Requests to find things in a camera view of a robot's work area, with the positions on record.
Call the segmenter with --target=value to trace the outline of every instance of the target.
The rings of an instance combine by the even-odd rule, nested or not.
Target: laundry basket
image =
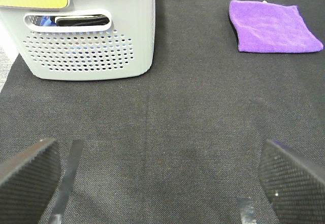
[[[0,0],[0,19],[43,79],[132,77],[152,63],[155,0]]]

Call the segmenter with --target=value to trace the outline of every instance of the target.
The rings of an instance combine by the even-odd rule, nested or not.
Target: folded cloth
[[[56,26],[56,24],[52,22],[50,16],[43,16],[41,19],[40,26]]]
[[[304,53],[323,49],[307,28],[297,6],[267,2],[230,2],[229,15],[238,34],[238,50],[258,53]]]

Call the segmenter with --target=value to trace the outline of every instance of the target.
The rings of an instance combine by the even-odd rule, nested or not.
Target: white plastic basket
[[[105,15],[97,26],[40,26],[42,16]],[[152,63],[155,0],[67,0],[63,8],[0,7],[31,72],[43,79],[138,76]]]

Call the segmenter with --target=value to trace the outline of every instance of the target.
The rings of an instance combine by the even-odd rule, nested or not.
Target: dark gray carpet
[[[267,1],[298,5],[325,41],[325,0]],[[0,94],[0,161],[55,137],[64,165],[85,139],[65,223],[240,223],[237,196],[252,197],[258,223],[278,223],[257,178],[262,145],[325,166],[325,52],[239,53],[229,2],[157,0],[140,77],[46,81],[19,57]]]

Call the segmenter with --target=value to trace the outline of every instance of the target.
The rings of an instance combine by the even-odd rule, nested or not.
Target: purple microfiber cloth
[[[239,51],[305,53],[323,49],[297,6],[234,0],[230,2],[229,15],[237,30]]]

